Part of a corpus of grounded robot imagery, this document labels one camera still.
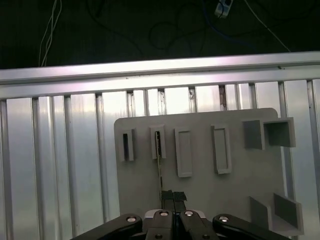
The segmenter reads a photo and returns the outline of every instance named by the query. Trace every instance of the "gray slot holder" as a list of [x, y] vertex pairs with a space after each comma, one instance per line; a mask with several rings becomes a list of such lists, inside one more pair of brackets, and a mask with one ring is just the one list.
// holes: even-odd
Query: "gray slot holder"
[[192, 176], [191, 133], [186, 127], [174, 129], [176, 165], [179, 178]]
[[151, 152], [152, 159], [157, 159], [156, 151], [156, 132], [160, 134], [160, 147], [161, 147], [161, 158], [166, 158], [166, 136], [165, 136], [165, 125], [152, 125], [150, 126], [150, 140], [151, 140]]
[[135, 129], [124, 129], [118, 141], [118, 151], [120, 161], [134, 161], [134, 135]]
[[213, 160], [217, 174], [232, 171], [229, 128], [225, 124], [211, 125]]
[[266, 149], [270, 146], [295, 147], [295, 127], [292, 117], [279, 119], [244, 120], [244, 145], [247, 149]]
[[284, 236], [304, 234], [301, 204], [280, 194], [272, 202], [250, 197], [251, 222]]

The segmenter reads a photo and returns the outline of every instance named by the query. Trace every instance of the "metal bolt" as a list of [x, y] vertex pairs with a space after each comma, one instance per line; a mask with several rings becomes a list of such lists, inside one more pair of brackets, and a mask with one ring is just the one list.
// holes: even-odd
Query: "metal bolt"
[[226, 216], [221, 216], [221, 217], [219, 217], [219, 220], [220, 220], [221, 222], [226, 223], [226, 222], [229, 221], [229, 218], [227, 218]]
[[161, 234], [155, 235], [155, 239], [162, 239], [162, 235]]
[[136, 221], [136, 218], [134, 216], [131, 216], [129, 218], [126, 219], [128, 222], [133, 223]]
[[192, 211], [186, 211], [184, 215], [187, 215], [188, 217], [191, 217], [194, 213]]
[[161, 211], [161, 212], [160, 212], [160, 215], [161, 215], [161, 216], [168, 216], [168, 212], [167, 212], [167, 211]]

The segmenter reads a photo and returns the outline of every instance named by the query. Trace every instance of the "white cable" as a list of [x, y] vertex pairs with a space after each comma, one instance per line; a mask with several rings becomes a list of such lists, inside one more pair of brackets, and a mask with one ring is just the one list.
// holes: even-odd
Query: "white cable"
[[61, 11], [62, 11], [62, 0], [60, 0], [60, 9], [59, 9], [59, 12], [58, 12], [58, 14], [56, 16], [55, 22], [53, 22], [55, 9], [52, 9], [51, 33], [50, 33], [50, 36], [49, 36], [48, 40], [46, 41], [46, 45], [45, 45], [46, 51], [45, 51], [45, 55], [43, 57], [43, 61], [42, 61], [42, 64], [41, 64], [42, 67], [47, 64], [47, 56], [48, 56], [48, 53], [49, 53], [49, 49], [51, 47], [53, 33], [54, 33], [55, 28], [56, 28], [57, 22], [59, 20], [59, 16], [61, 14]]
[[[53, 38], [53, 33], [54, 33], [54, 31], [55, 31], [55, 28], [56, 28], [56, 25], [57, 25], [59, 16], [60, 16], [61, 11], [62, 11], [62, 0], [60, 0], [60, 1], [59, 1], [59, 2], [60, 2], [60, 9], [59, 9], [59, 12], [58, 12], [58, 14], [57, 14], [57, 16], [56, 16], [56, 19], [55, 19], [55, 21], [54, 21], [54, 13], [55, 13], [55, 10], [56, 10], [57, 2], [58, 2], [58, 0], [55, 0], [54, 3], [53, 3], [51, 17], [50, 17], [50, 19], [49, 19], [49, 22], [48, 22], [48, 24], [47, 24], [47, 26], [46, 26], [46, 29], [45, 29], [43, 38], [42, 38], [42, 40], [41, 40], [40, 51], [39, 51], [39, 63], [38, 63], [38, 64], [39, 64], [39, 67], [43, 67], [43, 66], [46, 64], [46, 62], [47, 62], [47, 56], [48, 56], [49, 49], [50, 49], [50, 47], [51, 47], [52, 38]], [[51, 24], [51, 31], [50, 31], [50, 35], [49, 35], [49, 37], [48, 37], [48, 39], [47, 39], [47, 41], [46, 41], [46, 44], [45, 44], [45, 55], [44, 55], [44, 57], [43, 57], [43, 59], [42, 59], [42, 62], [41, 62], [42, 44], [43, 44], [43, 41], [44, 41], [44, 39], [45, 39], [45, 37], [46, 37], [46, 34], [47, 34], [47, 32], [48, 32], [48, 28], [49, 28], [49, 25], [50, 25], [50, 24]]]
[[[57, 0], [54, 1], [53, 3], [53, 7], [52, 7], [52, 10], [54, 11], [56, 9], [56, 5], [57, 5]], [[50, 23], [52, 22], [52, 19], [53, 19], [53, 14], [51, 13], [51, 16], [50, 16], [50, 19], [46, 25], [46, 29], [44, 31], [44, 34], [43, 34], [43, 37], [42, 37], [42, 40], [41, 40], [41, 43], [40, 43], [40, 50], [39, 50], [39, 61], [38, 61], [38, 66], [41, 67], [40, 65], [40, 61], [41, 61], [41, 50], [42, 50], [42, 43], [44, 42], [45, 40], [45, 37], [46, 37], [46, 34], [47, 34], [47, 31], [48, 31], [48, 28], [49, 28], [49, 25]]]
[[265, 26], [266, 29], [268, 29], [268, 31], [279, 41], [279, 43], [285, 48], [287, 49], [288, 52], [291, 52], [291, 50], [277, 37], [277, 35], [270, 29], [267, 27], [267, 25], [265, 25], [265, 23], [257, 16], [257, 14], [255, 13], [255, 11], [251, 8], [251, 6], [249, 5], [249, 3], [247, 2], [247, 0], [243, 0], [245, 2], [245, 4], [248, 6], [248, 8], [250, 9], [250, 11], [252, 12], [252, 14], [255, 16], [255, 18], [263, 25]]

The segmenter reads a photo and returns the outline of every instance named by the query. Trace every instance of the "silver metal frame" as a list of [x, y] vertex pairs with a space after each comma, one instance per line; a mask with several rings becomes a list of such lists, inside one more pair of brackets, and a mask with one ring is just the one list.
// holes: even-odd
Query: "silver metal frame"
[[118, 118], [250, 108], [294, 117], [285, 192], [300, 238], [320, 239], [318, 79], [320, 52], [0, 70], [0, 239], [70, 239], [119, 214]]

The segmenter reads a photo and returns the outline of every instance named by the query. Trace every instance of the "dark background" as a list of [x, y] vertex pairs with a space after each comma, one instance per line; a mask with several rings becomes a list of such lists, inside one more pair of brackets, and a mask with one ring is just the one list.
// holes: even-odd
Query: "dark background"
[[[0, 0], [0, 69], [38, 66], [53, 2]], [[62, 0], [47, 66], [287, 52], [243, 0], [234, 0], [226, 19], [214, 15], [218, 0], [206, 0], [206, 9], [217, 29], [254, 48], [210, 29], [202, 0], [105, 0], [102, 8], [100, 2]], [[320, 50], [319, 0], [248, 2], [292, 52]]]

